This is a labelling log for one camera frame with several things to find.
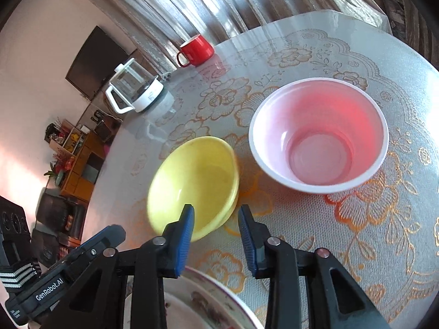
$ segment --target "wall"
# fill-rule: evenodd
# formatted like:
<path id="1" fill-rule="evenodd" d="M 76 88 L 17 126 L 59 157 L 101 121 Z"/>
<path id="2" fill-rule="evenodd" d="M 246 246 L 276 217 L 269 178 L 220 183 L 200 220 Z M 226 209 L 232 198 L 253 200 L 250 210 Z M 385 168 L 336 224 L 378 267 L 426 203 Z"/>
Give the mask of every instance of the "wall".
<path id="1" fill-rule="evenodd" d="M 29 226 L 52 160 L 46 126 L 57 117 L 76 123 L 88 105 L 65 75 L 96 25 L 134 50 L 88 0 L 22 0 L 0 32 L 0 195 L 25 209 Z"/>

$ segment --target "plate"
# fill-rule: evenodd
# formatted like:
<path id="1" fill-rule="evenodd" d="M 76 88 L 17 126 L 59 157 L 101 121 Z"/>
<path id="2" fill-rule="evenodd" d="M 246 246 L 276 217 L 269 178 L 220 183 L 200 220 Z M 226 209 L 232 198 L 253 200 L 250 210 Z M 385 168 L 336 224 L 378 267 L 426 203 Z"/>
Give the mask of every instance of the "plate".
<path id="1" fill-rule="evenodd" d="M 124 326 L 130 329 L 131 288 L 125 301 Z M 247 305 L 224 285 L 186 267 L 178 279 L 163 279 L 168 329 L 263 329 Z"/>

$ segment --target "lace tablecloth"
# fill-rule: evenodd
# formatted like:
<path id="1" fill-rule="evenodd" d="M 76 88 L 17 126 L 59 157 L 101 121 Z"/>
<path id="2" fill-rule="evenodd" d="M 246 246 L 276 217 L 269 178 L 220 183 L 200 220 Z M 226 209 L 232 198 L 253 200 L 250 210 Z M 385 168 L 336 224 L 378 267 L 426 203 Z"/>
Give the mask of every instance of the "lace tablecloth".
<path id="1" fill-rule="evenodd" d="M 360 87 L 389 124 L 383 166 L 350 191 L 285 188 L 249 149 L 249 123 L 262 100 L 315 76 Z M 257 221 L 299 249 L 328 248 L 392 327 L 414 328 L 439 288 L 438 87 L 438 72 L 416 52 L 341 13 L 317 11 L 246 32 L 218 45 L 202 66 L 172 73 L 149 110 L 127 116 L 96 183 L 84 237 L 116 223 L 127 231 L 120 249 L 150 239 L 146 195 L 161 162 L 192 138 L 221 137 L 240 162 L 238 206 L 248 203 Z M 221 281 L 264 322 L 268 281 L 246 268 L 236 212 L 192 244 L 188 265 Z"/>

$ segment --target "television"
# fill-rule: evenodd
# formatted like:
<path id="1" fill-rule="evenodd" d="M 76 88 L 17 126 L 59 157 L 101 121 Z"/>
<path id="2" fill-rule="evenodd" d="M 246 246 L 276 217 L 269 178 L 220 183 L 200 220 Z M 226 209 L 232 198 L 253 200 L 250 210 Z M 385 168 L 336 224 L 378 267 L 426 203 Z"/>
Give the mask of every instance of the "television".
<path id="1" fill-rule="evenodd" d="M 65 78 L 87 99 L 93 100 L 99 89 L 113 76 L 115 67 L 127 59 L 128 54 L 96 26 Z"/>

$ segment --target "electric kettle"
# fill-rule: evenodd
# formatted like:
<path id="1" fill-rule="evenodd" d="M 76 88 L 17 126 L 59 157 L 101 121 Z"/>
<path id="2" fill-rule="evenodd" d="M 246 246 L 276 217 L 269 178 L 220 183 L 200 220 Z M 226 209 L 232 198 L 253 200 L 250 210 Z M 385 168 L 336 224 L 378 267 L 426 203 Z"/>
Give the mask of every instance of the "electric kettle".
<path id="1" fill-rule="evenodd" d="M 119 64 L 114 70 L 116 74 L 110 79 L 110 86 L 105 95 L 114 111 L 124 114 L 130 110 L 139 113 L 150 105 L 163 89 L 163 84 L 131 58 L 125 64 Z M 117 104 L 113 93 L 116 93 L 126 107 Z"/>

